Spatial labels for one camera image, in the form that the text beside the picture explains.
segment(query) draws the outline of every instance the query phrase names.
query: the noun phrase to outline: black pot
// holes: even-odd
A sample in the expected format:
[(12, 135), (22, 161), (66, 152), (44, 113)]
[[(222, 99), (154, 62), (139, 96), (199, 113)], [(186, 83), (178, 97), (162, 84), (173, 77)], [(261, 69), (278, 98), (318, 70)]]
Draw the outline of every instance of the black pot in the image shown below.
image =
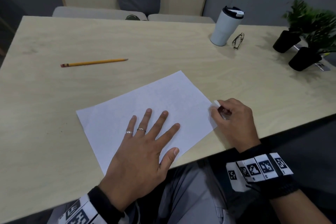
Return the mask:
[(316, 49), (301, 47), (288, 65), (296, 71), (302, 71), (314, 63), (321, 61), (321, 59), (322, 57), (317, 53)]
[(284, 53), (300, 41), (301, 39), (299, 34), (291, 33), (288, 30), (284, 30), (273, 45), (273, 48), (277, 52)]

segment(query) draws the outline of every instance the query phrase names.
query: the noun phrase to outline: eyeglasses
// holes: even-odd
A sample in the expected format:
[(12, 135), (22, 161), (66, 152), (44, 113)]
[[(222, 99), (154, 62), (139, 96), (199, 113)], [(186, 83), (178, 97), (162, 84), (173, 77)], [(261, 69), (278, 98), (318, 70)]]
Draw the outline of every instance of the eyeglasses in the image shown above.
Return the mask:
[(244, 33), (240, 33), (233, 41), (232, 41), (232, 46), (233, 49), (238, 50), (240, 47), (240, 44), (244, 40)]

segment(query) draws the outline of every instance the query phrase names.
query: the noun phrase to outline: right hand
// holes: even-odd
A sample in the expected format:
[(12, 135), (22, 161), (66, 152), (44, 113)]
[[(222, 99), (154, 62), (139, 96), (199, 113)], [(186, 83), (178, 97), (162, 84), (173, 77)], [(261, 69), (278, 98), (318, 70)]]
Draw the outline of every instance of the right hand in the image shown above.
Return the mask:
[(224, 120), (216, 107), (211, 108), (211, 116), (229, 143), (238, 152), (260, 144), (251, 108), (234, 98), (218, 102), (226, 109), (225, 114), (231, 112), (230, 119)]

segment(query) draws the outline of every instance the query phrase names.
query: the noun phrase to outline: white tumbler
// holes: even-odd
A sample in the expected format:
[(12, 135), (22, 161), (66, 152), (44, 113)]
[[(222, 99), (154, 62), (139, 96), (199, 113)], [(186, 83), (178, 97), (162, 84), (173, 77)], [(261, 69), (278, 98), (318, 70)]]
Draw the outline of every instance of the white tumbler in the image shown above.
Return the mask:
[(225, 6), (220, 12), (210, 41), (217, 46), (224, 46), (243, 18), (244, 12), (242, 10), (237, 7)]

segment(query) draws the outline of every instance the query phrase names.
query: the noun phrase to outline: hand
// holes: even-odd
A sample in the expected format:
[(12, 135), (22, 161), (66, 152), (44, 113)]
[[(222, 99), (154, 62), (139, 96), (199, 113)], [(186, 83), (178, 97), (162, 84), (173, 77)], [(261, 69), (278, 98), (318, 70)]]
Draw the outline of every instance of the hand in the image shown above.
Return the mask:
[(211, 108), (211, 116), (229, 143), (239, 152), (260, 144), (251, 108), (234, 98), (218, 102), (230, 119), (224, 120), (216, 107)]
[[(147, 129), (151, 115), (152, 110), (149, 108), (139, 128)], [(112, 205), (121, 212), (166, 179), (167, 171), (179, 153), (178, 148), (170, 149), (159, 164), (159, 156), (163, 147), (180, 128), (180, 124), (176, 123), (155, 140), (167, 117), (168, 112), (163, 111), (147, 134), (143, 130), (137, 130), (134, 136), (125, 134), (105, 177), (99, 184), (99, 188), (109, 198)], [(134, 130), (136, 121), (137, 117), (133, 116), (129, 121), (127, 131)]]

